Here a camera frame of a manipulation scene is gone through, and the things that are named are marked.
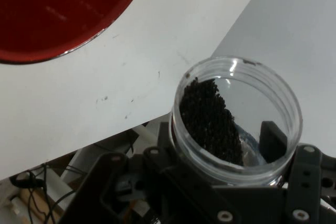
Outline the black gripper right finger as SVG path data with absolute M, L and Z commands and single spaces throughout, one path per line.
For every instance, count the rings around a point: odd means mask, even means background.
M 289 142 L 273 121 L 263 121 L 259 150 L 267 163 L 285 156 Z M 296 148 L 287 170 L 288 188 L 283 223 L 335 223 L 335 213 L 321 206 L 322 153 L 314 146 Z

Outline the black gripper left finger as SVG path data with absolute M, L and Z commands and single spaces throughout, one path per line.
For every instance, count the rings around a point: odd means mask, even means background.
M 162 123 L 141 154 L 100 156 L 60 222 L 233 223 L 233 207 L 177 159 L 169 131 Z

